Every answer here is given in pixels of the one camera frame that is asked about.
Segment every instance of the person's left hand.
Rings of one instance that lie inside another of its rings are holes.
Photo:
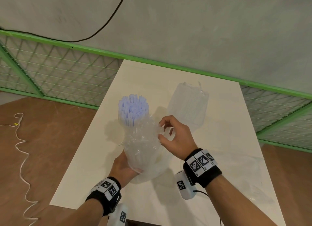
[[[115,158],[109,177],[116,178],[121,188],[124,188],[138,173],[133,171],[128,165],[128,159],[124,151]]]

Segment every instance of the green railing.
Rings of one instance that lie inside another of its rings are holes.
[[[239,82],[260,142],[312,153],[312,94],[0,30],[0,90],[97,109],[123,59]]]

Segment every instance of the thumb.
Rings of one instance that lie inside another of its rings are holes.
[[[172,141],[169,141],[166,137],[164,137],[162,134],[158,134],[158,139],[163,147],[165,147],[169,152],[170,151],[170,145]]]

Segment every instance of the white rope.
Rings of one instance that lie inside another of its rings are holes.
[[[15,115],[13,116],[13,117],[15,117],[15,118],[19,118],[18,122],[15,123],[14,126],[8,125],[8,124],[6,124],[6,125],[0,125],[0,126],[10,126],[10,127],[16,127],[16,126],[17,126],[17,128],[15,129],[15,135],[16,135],[16,138],[17,138],[18,140],[20,140],[20,142],[18,142],[18,143],[15,145],[15,148],[16,148],[19,152],[24,153],[24,154],[27,154],[27,157],[24,159],[24,161],[22,162],[22,164],[21,164],[21,166],[20,166],[19,176],[20,176],[20,179],[28,185],[28,190],[27,190],[27,192],[26,192],[26,194],[25,194],[24,199],[25,199],[27,202],[32,203],[32,205],[29,206],[29,207],[24,211],[24,213],[23,213],[23,218],[24,218],[24,219],[29,219],[29,220],[34,220],[34,222],[32,222],[31,224],[29,224],[29,226],[31,226],[31,225],[33,225],[34,223],[36,223],[37,220],[38,220],[39,218],[26,217],[26,216],[25,216],[25,213],[26,213],[26,211],[28,211],[31,207],[33,207],[35,204],[37,204],[39,201],[30,201],[30,200],[27,199],[27,193],[28,193],[29,190],[30,190],[30,183],[29,183],[28,181],[26,181],[26,180],[21,176],[21,169],[22,169],[22,167],[23,167],[25,161],[26,161],[26,160],[28,159],[28,157],[29,157],[29,153],[27,153],[27,152],[25,152],[25,151],[22,151],[22,150],[20,150],[20,149],[18,148],[18,145],[19,145],[19,144],[25,143],[25,142],[26,142],[25,140],[20,139],[20,138],[18,137],[18,134],[17,134],[17,131],[18,131],[19,127],[20,127],[20,123],[21,123],[21,121],[22,121],[22,119],[23,119],[23,116],[24,116],[23,113],[17,113],[17,114],[15,114]]]

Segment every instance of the power cord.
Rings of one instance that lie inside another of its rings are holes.
[[[26,180],[21,176],[21,169],[22,169],[22,167],[23,167],[25,161],[26,161],[26,160],[28,159],[28,157],[29,157],[29,153],[27,153],[27,152],[25,152],[25,151],[22,151],[22,150],[20,150],[20,149],[18,148],[18,145],[19,145],[19,144],[25,143],[25,142],[26,142],[25,140],[20,139],[20,138],[18,137],[18,134],[17,134],[17,131],[18,131],[20,125],[21,125],[21,121],[22,121],[22,119],[23,119],[23,116],[24,116],[23,113],[14,114],[13,117],[19,118],[18,123],[14,123],[14,126],[8,125],[8,124],[0,125],[0,126],[10,126],[10,127],[16,127],[16,126],[17,126],[17,128],[15,129],[15,135],[16,135],[16,138],[17,138],[18,140],[20,140],[20,142],[18,142],[18,143],[15,145],[15,148],[16,148],[19,152],[24,153],[24,154],[27,154],[27,157],[24,159],[24,161],[22,162],[22,164],[21,164],[21,166],[20,166],[19,176],[20,176],[20,179],[28,185],[28,190],[27,190],[27,192],[26,192],[26,194],[25,194],[24,199],[25,199],[27,202],[32,203],[32,205],[29,206],[29,207],[24,211],[24,213],[23,213],[23,218],[24,218],[24,219],[29,219],[29,220],[34,220],[34,222],[32,222],[31,224],[29,224],[29,226],[31,226],[31,225],[33,225],[34,223],[36,223],[37,220],[38,220],[39,218],[26,217],[26,216],[25,216],[25,213],[26,213],[26,211],[28,211],[31,207],[33,207],[34,205],[36,205],[39,201],[30,201],[30,200],[27,199],[27,194],[28,194],[29,189],[30,189],[30,183],[29,183],[28,181],[26,181]]]
[[[205,192],[203,192],[203,191],[194,190],[193,192],[200,192],[200,193],[203,193],[203,194],[205,194],[206,196],[208,196],[208,194],[205,193]]]
[[[47,38],[47,39],[50,39],[50,40],[54,40],[54,41],[60,41],[60,42],[81,42],[81,41],[85,41],[85,40],[88,40],[92,37],[94,37],[95,35],[97,35],[102,29],[104,29],[104,27],[111,21],[111,19],[114,17],[115,13],[118,11],[119,7],[121,6],[123,0],[121,0],[117,6],[117,8],[115,9],[114,13],[111,15],[111,17],[108,19],[108,21],[98,30],[96,31],[93,35],[91,35],[90,37],[87,37],[87,38],[84,38],[84,39],[80,39],[80,40],[76,40],[76,41],[66,41],[66,40],[60,40],[60,39],[55,39],[55,38],[49,38],[49,37],[45,37],[45,36],[41,36],[41,35],[37,35],[37,34],[33,34],[33,33],[30,33],[30,32],[24,32],[24,31],[19,31],[19,30],[9,30],[9,29],[4,29],[2,27],[0,27],[0,30],[3,30],[3,31],[9,31],[9,32],[18,32],[18,33],[23,33],[23,34],[30,34],[30,35],[35,35],[35,36],[38,36],[38,37],[41,37],[41,38]]]

